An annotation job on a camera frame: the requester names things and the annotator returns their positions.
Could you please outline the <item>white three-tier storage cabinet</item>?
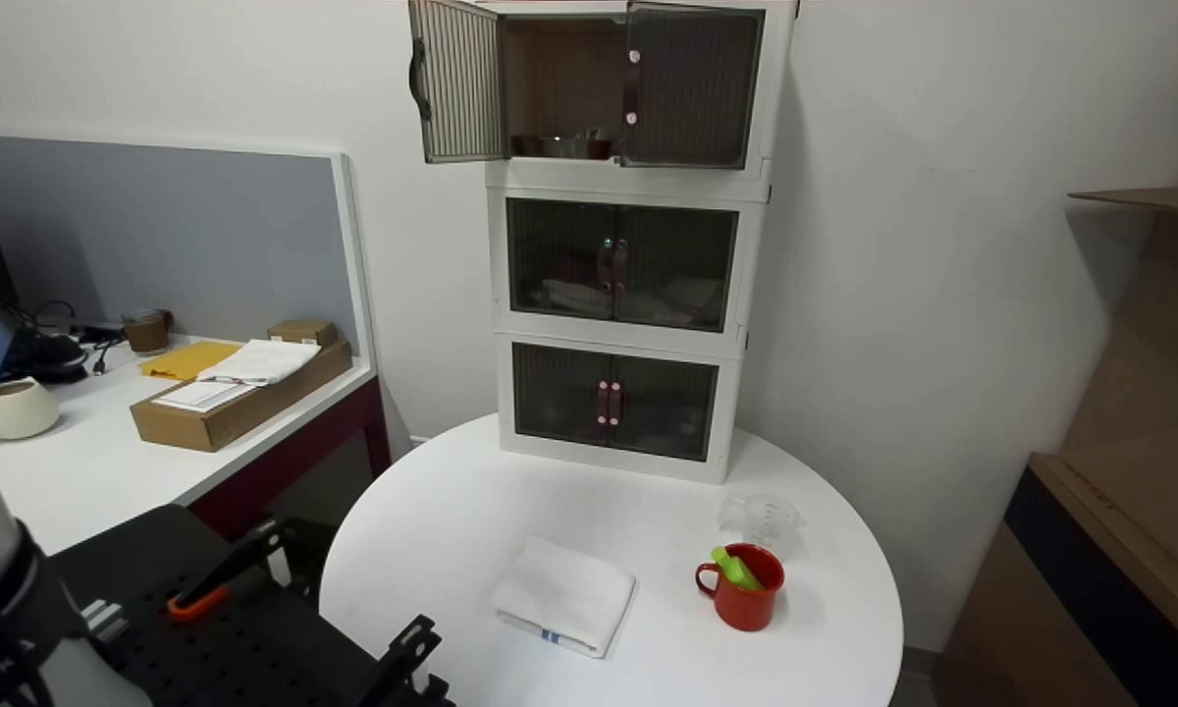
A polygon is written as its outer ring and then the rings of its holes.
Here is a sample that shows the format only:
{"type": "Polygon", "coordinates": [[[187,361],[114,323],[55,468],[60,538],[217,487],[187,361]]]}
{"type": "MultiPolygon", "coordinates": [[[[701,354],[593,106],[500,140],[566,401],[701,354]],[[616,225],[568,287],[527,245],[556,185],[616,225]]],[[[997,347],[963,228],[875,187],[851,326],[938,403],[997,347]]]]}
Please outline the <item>white three-tier storage cabinet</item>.
{"type": "Polygon", "coordinates": [[[727,474],[796,7],[576,0],[500,17],[494,361],[510,447],[727,474]],[[742,169],[623,156],[623,17],[665,3],[765,17],[742,169]]]}

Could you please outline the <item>white round table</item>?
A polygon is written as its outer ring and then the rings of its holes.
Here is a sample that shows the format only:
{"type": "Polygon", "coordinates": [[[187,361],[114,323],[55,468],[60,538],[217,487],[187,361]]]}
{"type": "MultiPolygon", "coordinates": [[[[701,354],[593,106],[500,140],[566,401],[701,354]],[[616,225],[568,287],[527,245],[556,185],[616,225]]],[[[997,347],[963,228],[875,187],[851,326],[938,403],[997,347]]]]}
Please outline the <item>white round table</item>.
{"type": "Polygon", "coordinates": [[[902,667],[866,522],[756,435],[700,483],[459,423],[349,508],[319,612],[368,652],[423,618],[454,707],[887,707],[902,667]]]}

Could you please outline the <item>white folded cloth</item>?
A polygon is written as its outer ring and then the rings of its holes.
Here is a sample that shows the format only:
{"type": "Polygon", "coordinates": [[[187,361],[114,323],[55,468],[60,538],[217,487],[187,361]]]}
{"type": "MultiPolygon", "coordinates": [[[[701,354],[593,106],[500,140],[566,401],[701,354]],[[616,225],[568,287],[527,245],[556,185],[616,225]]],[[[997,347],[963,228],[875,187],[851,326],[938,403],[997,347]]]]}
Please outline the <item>white folded cloth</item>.
{"type": "Polygon", "coordinates": [[[604,656],[631,605],[636,579],[604,559],[527,538],[504,568],[489,605],[551,646],[604,656]]]}

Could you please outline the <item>clear plastic cup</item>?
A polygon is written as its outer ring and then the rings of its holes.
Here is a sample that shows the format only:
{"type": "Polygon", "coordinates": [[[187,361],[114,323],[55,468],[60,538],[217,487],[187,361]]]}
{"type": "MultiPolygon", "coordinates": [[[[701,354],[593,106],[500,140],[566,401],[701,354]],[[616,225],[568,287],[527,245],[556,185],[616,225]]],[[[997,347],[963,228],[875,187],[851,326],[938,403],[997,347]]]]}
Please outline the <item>clear plastic cup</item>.
{"type": "Polygon", "coordinates": [[[720,512],[720,534],[734,541],[752,541],[779,559],[796,551],[796,508],[771,494],[730,494],[720,512]]]}

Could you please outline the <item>green object in mug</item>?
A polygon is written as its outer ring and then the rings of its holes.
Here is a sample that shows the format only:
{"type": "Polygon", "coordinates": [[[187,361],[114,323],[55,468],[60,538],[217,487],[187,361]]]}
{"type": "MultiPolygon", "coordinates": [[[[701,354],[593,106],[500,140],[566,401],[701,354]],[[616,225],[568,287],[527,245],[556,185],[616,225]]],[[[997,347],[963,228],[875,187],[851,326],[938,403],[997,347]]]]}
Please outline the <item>green object in mug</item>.
{"type": "Polygon", "coordinates": [[[730,555],[727,547],[713,547],[713,551],[709,551],[709,563],[720,567],[720,574],[724,574],[730,587],[737,587],[737,588],[756,588],[752,568],[748,568],[737,555],[730,555]]]}

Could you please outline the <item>red mug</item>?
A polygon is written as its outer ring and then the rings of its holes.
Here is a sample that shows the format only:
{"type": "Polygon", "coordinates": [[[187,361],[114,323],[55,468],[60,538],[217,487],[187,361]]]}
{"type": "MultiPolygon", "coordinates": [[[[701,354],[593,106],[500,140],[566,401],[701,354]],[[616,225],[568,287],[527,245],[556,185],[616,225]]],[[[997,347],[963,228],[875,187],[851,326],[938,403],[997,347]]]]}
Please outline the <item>red mug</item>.
{"type": "Polygon", "coordinates": [[[756,588],[730,587],[709,559],[693,568],[693,588],[713,605],[724,623],[737,632],[760,632],[772,619],[786,588],[786,567],[748,541],[730,541],[727,551],[752,568],[756,588]]]}

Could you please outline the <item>long brown cardboard box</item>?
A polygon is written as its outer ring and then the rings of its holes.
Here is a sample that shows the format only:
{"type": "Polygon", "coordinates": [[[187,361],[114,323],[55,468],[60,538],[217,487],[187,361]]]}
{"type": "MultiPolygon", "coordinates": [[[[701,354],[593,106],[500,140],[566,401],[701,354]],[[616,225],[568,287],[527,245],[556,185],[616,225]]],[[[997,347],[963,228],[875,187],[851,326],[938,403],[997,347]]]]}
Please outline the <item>long brown cardboard box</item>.
{"type": "Polygon", "coordinates": [[[218,361],[213,373],[187,385],[171,385],[138,401],[128,415],[138,435],[148,445],[218,453],[326,380],[341,376],[349,365],[353,348],[347,342],[319,347],[284,376],[258,376],[255,371],[238,373],[230,361],[218,361]]]}

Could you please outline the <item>white papers on box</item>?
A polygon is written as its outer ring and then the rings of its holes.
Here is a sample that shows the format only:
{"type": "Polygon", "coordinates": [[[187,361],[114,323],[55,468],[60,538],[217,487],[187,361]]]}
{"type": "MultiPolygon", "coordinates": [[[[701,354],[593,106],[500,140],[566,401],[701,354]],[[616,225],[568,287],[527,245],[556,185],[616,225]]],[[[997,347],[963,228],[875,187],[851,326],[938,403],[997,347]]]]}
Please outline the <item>white papers on box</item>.
{"type": "Polygon", "coordinates": [[[319,342],[252,337],[230,356],[161,398],[163,409],[213,413],[242,393],[277,385],[319,354],[319,342]]]}

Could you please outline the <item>black orange clamp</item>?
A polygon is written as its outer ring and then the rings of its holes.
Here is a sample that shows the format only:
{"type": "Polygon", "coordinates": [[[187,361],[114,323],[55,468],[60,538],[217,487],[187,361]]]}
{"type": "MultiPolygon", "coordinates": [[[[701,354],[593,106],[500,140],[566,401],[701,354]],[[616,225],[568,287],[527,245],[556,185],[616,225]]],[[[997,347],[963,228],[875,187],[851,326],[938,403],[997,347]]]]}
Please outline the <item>black orange clamp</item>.
{"type": "Polygon", "coordinates": [[[247,534],[218,567],[201,580],[184,587],[163,601],[171,623],[201,623],[218,612],[226,601],[238,601],[258,588],[286,588],[296,580],[286,538],[277,522],[264,522],[247,534]]]}

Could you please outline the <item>yellow padded envelope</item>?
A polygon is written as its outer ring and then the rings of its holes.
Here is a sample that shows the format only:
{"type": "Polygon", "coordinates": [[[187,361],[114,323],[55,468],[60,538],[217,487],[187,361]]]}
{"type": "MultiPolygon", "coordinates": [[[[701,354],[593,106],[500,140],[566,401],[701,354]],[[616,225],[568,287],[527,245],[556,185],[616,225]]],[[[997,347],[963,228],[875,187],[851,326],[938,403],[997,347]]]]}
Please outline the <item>yellow padded envelope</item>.
{"type": "Polygon", "coordinates": [[[195,373],[213,371],[217,361],[230,356],[237,342],[187,342],[178,347],[161,356],[148,356],[142,365],[145,376],[163,376],[163,380],[191,380],[195,373]]]}

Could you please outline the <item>brown paper cup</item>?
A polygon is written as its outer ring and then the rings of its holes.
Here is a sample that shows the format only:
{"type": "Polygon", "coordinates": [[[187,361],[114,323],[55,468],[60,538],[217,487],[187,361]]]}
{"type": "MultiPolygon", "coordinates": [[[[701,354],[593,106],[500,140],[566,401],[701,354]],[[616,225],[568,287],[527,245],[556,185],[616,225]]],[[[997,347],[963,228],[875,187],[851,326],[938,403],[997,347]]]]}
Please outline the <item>brown paper cup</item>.
{"type": "Polygon", "coordinates": [[[167,312],[148,312],[142,320],[127,320],[127,342],[132,354],[158,354],[167,347],[171,333],[171,316],[167,312]]]}

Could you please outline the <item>stacked cardboard boxes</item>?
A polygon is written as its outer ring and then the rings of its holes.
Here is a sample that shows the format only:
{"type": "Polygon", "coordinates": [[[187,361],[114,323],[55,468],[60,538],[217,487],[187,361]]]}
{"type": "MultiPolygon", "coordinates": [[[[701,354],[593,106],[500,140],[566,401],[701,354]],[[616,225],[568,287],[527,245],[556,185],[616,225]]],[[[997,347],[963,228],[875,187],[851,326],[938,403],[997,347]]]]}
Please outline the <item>stacked cardboard boxes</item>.
{"type": "Polygon", "coordinates": [[[936,661],[938,707],[1178,707],[1178,185],[1107,199],[1152,234],[936,661]]]}

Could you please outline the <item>cream ceramic mug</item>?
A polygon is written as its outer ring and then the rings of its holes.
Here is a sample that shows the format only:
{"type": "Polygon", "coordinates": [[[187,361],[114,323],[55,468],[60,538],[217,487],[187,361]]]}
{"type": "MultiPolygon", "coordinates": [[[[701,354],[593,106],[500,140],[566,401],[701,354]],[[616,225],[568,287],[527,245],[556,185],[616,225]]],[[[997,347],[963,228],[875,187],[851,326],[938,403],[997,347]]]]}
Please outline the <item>cream ceramic mug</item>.
{"type": "Polygon", "coordinates": [[[60,401],[35,376],[0,380],[0,441],[32,441],[60,419],[60,401]]]}

